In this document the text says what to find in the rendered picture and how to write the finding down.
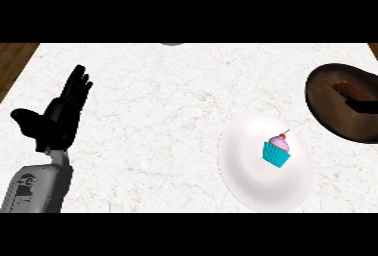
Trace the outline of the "pink cupcake with blue wrapper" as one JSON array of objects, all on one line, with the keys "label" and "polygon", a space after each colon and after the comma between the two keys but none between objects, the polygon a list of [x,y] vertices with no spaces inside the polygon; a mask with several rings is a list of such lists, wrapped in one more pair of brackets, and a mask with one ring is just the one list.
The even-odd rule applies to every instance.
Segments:
[{"label": "pink cupcake with blue wrapper", "polygon": [[289,154],[289,145],[286,142],[286,133],[273,136],[263,145],[263,159],[277,168],[283,166]]}]

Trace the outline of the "dark brown pan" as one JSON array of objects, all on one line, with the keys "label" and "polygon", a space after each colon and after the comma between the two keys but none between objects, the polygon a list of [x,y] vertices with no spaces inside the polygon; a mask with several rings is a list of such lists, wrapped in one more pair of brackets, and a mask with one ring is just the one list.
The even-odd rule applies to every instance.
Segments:
[{"label": "dark brown pan", "polygon": [[375,114],[357,113],[332,85],[345,81],[378,101],[378,75],[354,66],[331,63],[320,65],[305,81],[305,103],[323,127],[341,138],[359,143],[378,144],[378,106]]}]

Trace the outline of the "white round plate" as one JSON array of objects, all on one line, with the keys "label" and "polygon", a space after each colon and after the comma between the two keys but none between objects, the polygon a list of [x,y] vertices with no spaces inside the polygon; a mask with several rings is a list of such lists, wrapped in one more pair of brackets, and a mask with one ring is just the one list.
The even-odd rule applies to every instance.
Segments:
[{"label": "white round plate", "polygon": [[[269,139],[285,134],[289,158],[282,167],[263,159]],[[267,114],[245,114],[227,124],[218,141],[218,169],[236,199],[258,212],[294,210],[308,195],[313,164],[294,127]]]}]

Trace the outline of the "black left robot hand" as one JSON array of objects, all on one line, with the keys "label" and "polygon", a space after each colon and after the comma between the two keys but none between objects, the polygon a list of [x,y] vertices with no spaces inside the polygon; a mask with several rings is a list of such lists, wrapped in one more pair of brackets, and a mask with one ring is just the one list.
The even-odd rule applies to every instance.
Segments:
[{"label": "black left robot hand", "polygon": [[18,108],[10,112],[22,134],[35,140],[35,151],[66,150],[75,139],[81,110],[93,82],[85,67],[77,65],[68,77],[60,96],[43,114]]}]

